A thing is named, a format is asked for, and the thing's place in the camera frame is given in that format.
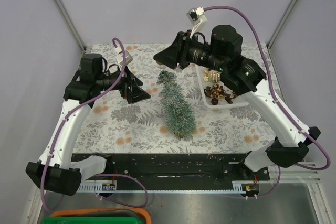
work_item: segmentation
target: green tray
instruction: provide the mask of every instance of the green tray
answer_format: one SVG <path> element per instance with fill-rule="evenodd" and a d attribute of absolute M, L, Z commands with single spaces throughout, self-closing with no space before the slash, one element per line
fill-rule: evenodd
<path fill-rule="evenodd" d="M 136 217 L 46 217 L 42 224 L 143 224 Z"/>

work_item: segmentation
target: white wall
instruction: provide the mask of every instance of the white wall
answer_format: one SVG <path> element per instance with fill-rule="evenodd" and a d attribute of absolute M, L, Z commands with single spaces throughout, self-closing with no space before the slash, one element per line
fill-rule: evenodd
<path fill-rule="evenodd" d="M 84 42 L 166 42 L 191 28 L 185 13 L 193 7 L 230 5 L 243 11 L 262 41 L 268 41 L 290 0 L 62 0 Z M 205 34 L 218 24 L 232 24 L 245 41 L 254 41 L 248 26 L 230 11 L 212 11 Z"/>
<path fill-rule="evenodd" d="M 322 132 L 318 141 L 331 156 L 331 168 L 321 172 L 332 212 L 336 215 L 336 0 L 299 0 L 271 52 L 281 85 L 294 110 Z M 310 147 L 309 159 L 325 158 Z"/>
<path fill-rule="evenodd" d="M 53 0 L 0 0 L 0 222 L 21 218 L 80 50 Z"/>

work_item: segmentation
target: floral pattern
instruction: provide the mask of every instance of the floral pattern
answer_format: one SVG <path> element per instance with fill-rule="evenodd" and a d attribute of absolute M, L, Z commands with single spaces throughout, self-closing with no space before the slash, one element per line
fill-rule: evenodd
<path fill-rule="evenodd" d="M 252 106 L 207 110 L 202 101 L 195 65 L 171 70 L 178 75 L 185 96 L 191 103 L 197 121 L 192 137 L 179 139 L 167 132 L 160 105 L 161 87 L 157 76 L 164 65 L 158 65 L 153 56 L 169 44 L 125 45 L 134 60 L 130 70 L 143 81 L 143 89 L 151 99 L 128 105 L 118 91 L 112 91 L 97 100 L 86 118 L 77 138 L 75 153 L 239 153 L 256 150 L 275 137 L 273 130 Z M 275 72 L 263 44 L 271 68 L 274 88 L 281 96 Z M 114 50 L 110 44 L 95 44 L 92 53 L 102 54 L 114 63 Z M 257 45 L 243 44 L 242 55 L 254 59 L 264 68 Z"/>

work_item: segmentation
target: gray floor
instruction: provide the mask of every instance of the gray floor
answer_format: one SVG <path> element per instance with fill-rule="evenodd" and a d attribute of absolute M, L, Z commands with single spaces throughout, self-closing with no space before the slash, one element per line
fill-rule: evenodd
<path fill-rule="evenodd" d="M 270 185 L 262 185 L 261 193 L 270 188 Z M 143 194 L 116 194 L 112 197 L 133 204 L 144 201 Z M 58 198 L 59 195 L 50 193 L 47 198 L 49 205 L 55 204 Z M 65 197 L 58 210 L 103 207 L 119 206 L 86 193 Z M 151 194 L 146 210 L 154 224 L 318 223 L 308 189 L 303 184 L 282 184 L 269 197 L 248 201 L 215 194 Z M 42 211 L 38 223 L 45 216 L 48 213 Z"/>

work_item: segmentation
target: green tinsel tree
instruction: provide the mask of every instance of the green tinsel tree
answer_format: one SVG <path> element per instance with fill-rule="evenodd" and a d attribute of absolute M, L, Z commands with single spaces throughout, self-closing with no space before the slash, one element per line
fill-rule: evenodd
<path fill-rule="evenodd" d="M 156 84 L 163 85 L 160 95 L 168 131 L 180 138 L 189 137 L 196 129 L 195 115 L 176 78 L 175 73 L 163 70 Z"/>

